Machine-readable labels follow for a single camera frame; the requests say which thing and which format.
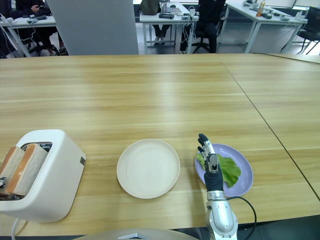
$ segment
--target person's hand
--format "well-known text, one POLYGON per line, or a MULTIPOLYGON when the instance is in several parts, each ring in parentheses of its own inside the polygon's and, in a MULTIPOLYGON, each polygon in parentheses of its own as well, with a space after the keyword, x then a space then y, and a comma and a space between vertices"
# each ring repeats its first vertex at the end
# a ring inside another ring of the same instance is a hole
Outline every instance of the person's hand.
POLYGON ((32 10, 32 12, 34 12, 34 13, 38 12, 38 11, 39 11, 39 5, 33 5, 33 6, 31 7, 31 10, 32 10))

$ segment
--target purple plate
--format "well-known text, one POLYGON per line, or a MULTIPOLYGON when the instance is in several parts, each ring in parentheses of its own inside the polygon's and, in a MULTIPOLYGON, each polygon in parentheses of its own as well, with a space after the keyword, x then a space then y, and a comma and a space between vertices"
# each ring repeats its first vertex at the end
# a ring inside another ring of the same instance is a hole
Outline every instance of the purple plate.
MULTIPOLYGON (((241 175, 233 187, 228 188, 227 183, 223 182, 223 190, 226 196, 234 197, 244 195, 252 187, 254 183, 254 173, 248 160, 240 152, 233 147, 223 144, 212 144, 216 154, 220 154, 224 158, 232 158, 235 164, 241 169, 241 175)), ((194 161, 198 176, 205 183, 205 171, 197 159, 194 161)))

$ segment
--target white plate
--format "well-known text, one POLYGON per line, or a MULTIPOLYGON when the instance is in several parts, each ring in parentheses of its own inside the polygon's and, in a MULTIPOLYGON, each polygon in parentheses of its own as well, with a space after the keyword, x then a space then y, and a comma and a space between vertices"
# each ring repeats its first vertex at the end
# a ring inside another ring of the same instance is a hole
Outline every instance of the white plate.
POLYGON ((128 146, 116 166, 121 187, 140 199, 153 199, 176 183, 180 161, 176 151, 158 139, 143 139, 128 146))

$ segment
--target toaster cord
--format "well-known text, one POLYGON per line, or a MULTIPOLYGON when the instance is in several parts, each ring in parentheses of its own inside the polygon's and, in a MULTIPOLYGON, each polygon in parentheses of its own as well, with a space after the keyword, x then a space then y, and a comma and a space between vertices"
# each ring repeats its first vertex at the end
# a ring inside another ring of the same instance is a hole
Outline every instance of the toaster cord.
POLYGON ((12 230, 11 230, 11 240, 16 240, 16 228, 17 228, 17 225, 18 225, 18 222, 19 222, 19 218, 17 218, 15 221, 14 221, 14 224, 12 226, 12 230))

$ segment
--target white desk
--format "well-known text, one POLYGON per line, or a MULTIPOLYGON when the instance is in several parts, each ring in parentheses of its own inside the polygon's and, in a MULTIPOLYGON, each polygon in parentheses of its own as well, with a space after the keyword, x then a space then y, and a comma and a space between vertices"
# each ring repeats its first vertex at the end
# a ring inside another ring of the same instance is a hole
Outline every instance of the white desk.
MULTIPOLYGON (((187 14, 189 11, 180 3, 180 2, 168 2, 167 7, 171 5, 175 5, 176 8, 180 9, 181 14, 187 14)), ((157 41, 147 41, 147 25, 159 25, 159 24, 166 24, 166 25, 185 25, 187 23, 186 20, 181 20, 180 15, 174 15, 173 19, 166 19, 166 18, 159 18, 159 13, 156 15, 143 15, 140 13, 140 22, 142 23, 143 27, 143 40, 144 40, 144 52, 147 52, 148 43, 155 43, 157 41)), ((192 45, 192 36, 195 30, 195 22, 192 21, 192 27, 190 28, 189 38, 188 38, 188 47, 186 53, 189 54, 191 52, 191 45, 192 45)))
POLYGON ((47 19, 39 20, 36 23, 33 23, 30 25, 27 23, 27 20, 29 18, 22 18, 19 17, 15 19, 15 23, 11 22, 0 22, 2 27, 7 27, 9 32, 11 33, 12 37, 14 38, 15 42, 18 44, 20 49, 23 51, 25 56, 27 58, 31 57, 30 53, 28 52, 28 49, 25 47, 25 45, 21 42, 19 36, 17 35, 16 31, 14 29, 26 29, 26 28, 44 28, 44 27, 55 27, 56 26, 56 20, 53 16, 47 16, 47 19))
POLYGON ((296 20, 293 16, 290 16, 284 12, 278 11, 276 9, 267 7, 267 10, 272 10, 274 13, 279 13, 281 15, 285 15, 286 17, 290 18, 289 21, 282 21, 280 20, 279 16, 274 16, 272 15, 271 19, 266 19, 264 17, 257 17, 256 11, 251 10, 248 6, 243 6, 241 3, 228 3, 227 4, 227 9, 226 9, 226 13, 225 13, 225 18, 226 20, 224 21, 222 30, 221 30, 221 34, 220 37, 218 39, 218 42, 221 43, 222 42, 222 37, 223 37, 223 33, 226 27, 226 23, 228 20, 228 15, 229 15, 229 10, 232 9, 244 16, 246 16, 247 18, 251 19, 253 21, 252 24, 252 28, 249 34, 249 38, 246 41, 247 46, 246 49, 244 51, 245 54, 248 54, 252 45, 254 44, 254 41, 256 39, 256 36, 258 34, 258 31, 261 27, 262 24, 269 24, 269 25, 284 25, 284 26, 295 26, 295 29, 288 41, 288 44, 285 46, 285 48, 281 51, 282 53, 286 53, 288 48, 290 47, 290 45, 292 44, 295 36, 297 35, 298 31, 300 30, 300 28, 302 27, 302 25, 304 24, 301 21, 296 20))

